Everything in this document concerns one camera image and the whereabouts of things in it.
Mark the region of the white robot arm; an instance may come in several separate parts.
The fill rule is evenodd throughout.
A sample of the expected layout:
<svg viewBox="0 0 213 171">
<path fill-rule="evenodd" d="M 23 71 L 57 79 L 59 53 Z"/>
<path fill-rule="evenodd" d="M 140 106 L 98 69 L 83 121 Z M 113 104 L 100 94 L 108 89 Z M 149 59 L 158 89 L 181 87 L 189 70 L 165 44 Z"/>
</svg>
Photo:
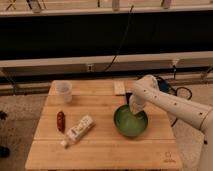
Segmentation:
<svg viewBox="0 0 213 171">
<path fill-rule="evenodd" d="M 131 112 L 136 115 L 149 102 L 173 114 L 204 134 L 198 171 L 213 171 L 213 107 L 164 93 L 155 76 L 146 75 L 131 86 Z"/>
</svg>

